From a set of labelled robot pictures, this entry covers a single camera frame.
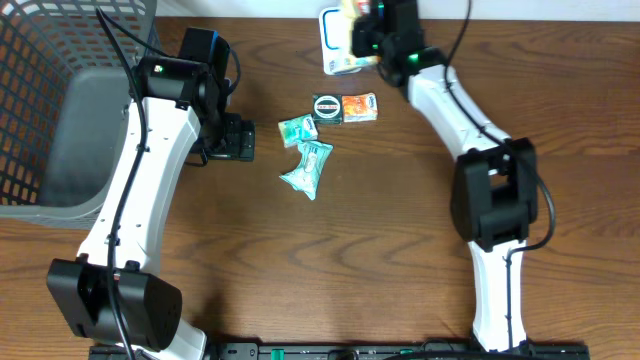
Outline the cream snack bag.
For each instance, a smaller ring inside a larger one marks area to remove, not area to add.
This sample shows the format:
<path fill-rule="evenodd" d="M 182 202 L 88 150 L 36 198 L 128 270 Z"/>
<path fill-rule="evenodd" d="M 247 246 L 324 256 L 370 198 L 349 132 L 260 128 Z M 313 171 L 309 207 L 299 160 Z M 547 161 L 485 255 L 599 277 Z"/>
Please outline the cream snack bag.
<path fill-rule="evenodd" d="M 356 55 L 353 47 L 356 45 L 354 35 L 356 34 L 356 21 L 371 12 L 370 0 L 341 0 L 339 8 L 339 51 L 337 59 L 334 61 L 333 72 L 335 74 L 345 74 L 359 72 L 362 68 L 371 67 L 377 64 L 378 57 Z"/>

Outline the orange snack packet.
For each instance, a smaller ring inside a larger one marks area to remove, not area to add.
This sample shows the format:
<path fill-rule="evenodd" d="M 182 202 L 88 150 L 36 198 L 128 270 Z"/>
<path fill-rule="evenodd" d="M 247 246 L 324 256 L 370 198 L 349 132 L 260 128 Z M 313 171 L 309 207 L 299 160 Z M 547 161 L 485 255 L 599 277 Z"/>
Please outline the orange snack packet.
<path fill-rule="evenodd" d="M 374 93 L 343 96 L 342 105 L 345 123 L 375 121 L 378 117 L 377 98 Z"/>

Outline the teal white tissue packet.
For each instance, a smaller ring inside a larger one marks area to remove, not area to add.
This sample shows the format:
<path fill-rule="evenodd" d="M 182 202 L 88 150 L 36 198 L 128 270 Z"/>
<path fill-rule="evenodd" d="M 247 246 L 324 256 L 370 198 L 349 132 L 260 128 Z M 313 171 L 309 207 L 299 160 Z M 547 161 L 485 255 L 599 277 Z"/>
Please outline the teal white tissue packet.
<path fill-rule="evenodd" d="M 333 146 L 319 141 L 305 141 L 297 144 L 301 154 L 298 166 L 280 178 L 292 186 L 296 191 L 301 191 L 311 200 L 316 199 L 317 189 L 324 165 L 333 151 Z"/>

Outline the green Zam-Buk ointment box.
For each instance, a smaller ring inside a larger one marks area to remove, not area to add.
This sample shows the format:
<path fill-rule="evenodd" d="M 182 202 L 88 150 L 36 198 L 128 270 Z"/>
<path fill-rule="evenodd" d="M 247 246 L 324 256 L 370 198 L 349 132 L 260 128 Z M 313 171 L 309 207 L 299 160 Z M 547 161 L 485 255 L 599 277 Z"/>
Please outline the green Zam-Buk ointment box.
<path fill-rule="evenodd" d="M 317 124 L 341 124 L 343 121 L 342 96 L 314 94 L 312 117 Z"/>

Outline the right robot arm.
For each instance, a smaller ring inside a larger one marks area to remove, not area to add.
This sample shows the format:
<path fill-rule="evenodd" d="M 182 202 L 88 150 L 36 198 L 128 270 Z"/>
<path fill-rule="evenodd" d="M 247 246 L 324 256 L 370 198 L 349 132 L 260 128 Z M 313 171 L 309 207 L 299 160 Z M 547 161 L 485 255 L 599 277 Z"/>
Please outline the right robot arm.
<path fill-rule="evenodd" d="M 461 86 L 452 54 L 426 45 L 416 2 L 368 2 L 354 21 L 351 52 L 377 57 L 381 77 L 402 90 L 453 157 L 450 213 L 473 261 L 473 338 L 484 352 L 522 352 L 521 250 L 538 208 L 527 174 L 533 145 L 495 126 Z"/>

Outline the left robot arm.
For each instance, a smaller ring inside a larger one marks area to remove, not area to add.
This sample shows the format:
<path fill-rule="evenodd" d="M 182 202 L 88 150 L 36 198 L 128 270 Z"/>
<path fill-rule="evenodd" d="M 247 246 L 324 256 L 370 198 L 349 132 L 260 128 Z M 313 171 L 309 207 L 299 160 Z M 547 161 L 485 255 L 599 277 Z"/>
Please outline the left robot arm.
<path fill-rule="evenodd" d="M 127 133 L 101 211 L 72 260 L 52 261 L 48 290 L 74 335 L 128 359 L 201 359 L 206 334 L 159 277 L 163 231 L 182 167 L 254 158 L 251 120 L 227 111 L 236 59 L 214 30 L 190 28 L 176 56 L 143 57 L 127 77 Z"/>

